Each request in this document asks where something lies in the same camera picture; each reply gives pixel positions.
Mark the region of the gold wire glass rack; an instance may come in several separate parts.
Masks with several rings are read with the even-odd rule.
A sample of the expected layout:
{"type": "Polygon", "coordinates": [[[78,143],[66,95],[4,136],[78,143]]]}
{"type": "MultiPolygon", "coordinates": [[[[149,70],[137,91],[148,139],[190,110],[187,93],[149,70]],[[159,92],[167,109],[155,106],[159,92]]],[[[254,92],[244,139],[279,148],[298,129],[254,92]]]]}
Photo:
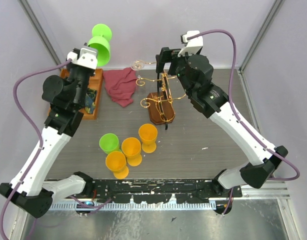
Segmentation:
{"type": "Polygon", "coordinates": [[[140,105],[148,109],[150,121],[155,125],[164,125],[165,130],[168,129],[169,124],[173,122],[176,116],[173,102],[184,98],[184,96],[172,97],[169,80],[175,78],[175,75],[169,76],[168,73],[163,70],[162,73],[157,74],[156,79],[149,79],[142,76],[136,79],[136,85],[139,87],[143,87],[146,82],[156,83],[156,92],[149,93],[147,97],[140,101],[140,105]]]}

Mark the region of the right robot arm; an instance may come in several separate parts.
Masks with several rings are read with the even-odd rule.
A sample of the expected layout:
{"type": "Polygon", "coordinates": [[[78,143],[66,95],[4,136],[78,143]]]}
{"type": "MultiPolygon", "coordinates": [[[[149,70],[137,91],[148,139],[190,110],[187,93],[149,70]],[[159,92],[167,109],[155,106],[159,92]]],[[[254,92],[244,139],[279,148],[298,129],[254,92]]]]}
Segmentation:
{"type": "Polygon", "coordinates": [[[212,83],[214,68],[206,56],[200,53],[179,56],[179,49],[163,47],[155,59],[156,72],[161,73],[166,63],[170,64],[168,74],[180,81],[193,107],[206,118],[221,127],[240,147],[248,162],[232,169],[224,169],[213,181],[213,192],[218,197],[226,196],[231,188],[249,185],[259,189],[272,176],[286,157],[288,150],[275,146],[259,134],[244,117],[234,113],[229,96],[212,83]]]}

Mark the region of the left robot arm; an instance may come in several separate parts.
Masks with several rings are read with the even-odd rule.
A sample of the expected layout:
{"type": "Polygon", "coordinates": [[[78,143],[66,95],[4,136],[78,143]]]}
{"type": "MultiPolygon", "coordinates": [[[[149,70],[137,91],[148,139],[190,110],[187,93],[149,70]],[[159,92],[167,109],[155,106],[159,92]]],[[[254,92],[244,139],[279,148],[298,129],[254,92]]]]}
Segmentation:
{"type": "Polygon", "coordinates": [[[76,133],[82,119],[90,77],[94,69],[69,63],[69,76],[47,77],[42,99],[50,104],[49,114],[39,131],[39,141],[23,168],[9,183],[0,184],[0,194],[38,219],[53,203],[78,194],[89,198],[94,192],[93,178],[77,171],[52,183],[45,178],[59,153],[76,133]]]}

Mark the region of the clear wine glass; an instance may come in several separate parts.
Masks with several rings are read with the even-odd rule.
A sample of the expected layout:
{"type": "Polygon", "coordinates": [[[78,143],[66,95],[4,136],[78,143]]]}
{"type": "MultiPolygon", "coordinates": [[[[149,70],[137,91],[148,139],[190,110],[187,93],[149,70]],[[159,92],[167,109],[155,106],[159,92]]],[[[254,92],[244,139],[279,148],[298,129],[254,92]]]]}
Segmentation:
{"type": "Polygon", "coordinates": [[[144,66],[145,63],[142,60],[135,60],[130,64],[130,68],[135,71],[135,74],[138,79],[141,77],[140,70],[142,70],[144,66]]]}

